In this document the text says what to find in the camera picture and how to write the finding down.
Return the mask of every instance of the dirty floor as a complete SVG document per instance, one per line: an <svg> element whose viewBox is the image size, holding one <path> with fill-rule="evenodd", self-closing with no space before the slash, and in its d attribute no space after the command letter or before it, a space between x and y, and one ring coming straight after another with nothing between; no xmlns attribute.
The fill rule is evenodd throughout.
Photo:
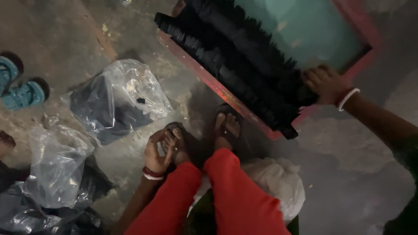
<svg viewBox="0 0 418 235"><path fill-rule="evenodd" d="M182 121L202 138L214 108L222 102L156 40L156 12L170 14L176 0L9 0L0 8L0 51L18 54L22 79L42 77L51 95L40 107L11 112L0 105L0 129L17 142L9 166L31 161L28 130L44 114L82 131L60 96L116 59L150 66L176 112L105 147L99 167L117 185L93 207L108 225L118 219L139 182L148 136L166 123ZM354 83L362 94L418 125L418 2L363 0L385 47ZM244 125L251 156L284 157L301 166L306 201L301 234L381 234L412 197L412 177L390 151L358 121L323 107L299 126L295 140L272 142Z"/></svg>

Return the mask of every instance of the white plastic bag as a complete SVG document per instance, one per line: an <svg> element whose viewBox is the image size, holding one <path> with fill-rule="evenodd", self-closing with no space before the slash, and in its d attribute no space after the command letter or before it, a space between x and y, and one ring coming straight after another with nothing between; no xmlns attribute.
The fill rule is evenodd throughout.
<svg viewBox="0 0 418 235"><path fill-rule="evenodd" d="M266 193L280 200L280 211L285 224L301 211L305 189L298 175L299 166L288 159L254 159L241 165L241 169Z"/></svg>
<svg viewBox="0 0 418 235"><path fill-rule="evenodd" d="M73 208L84 160L94 147L80 132L54 122L50 124L47 130L38 126L29 133L31 175L24 183L23 192L45 208Z"/></svg>
<svg viewBox="0 0 418 235"><path fill-rule="evenodd" d="M173 111L148 65L133 59L112 63L63 100L101 145Z"/></svg>

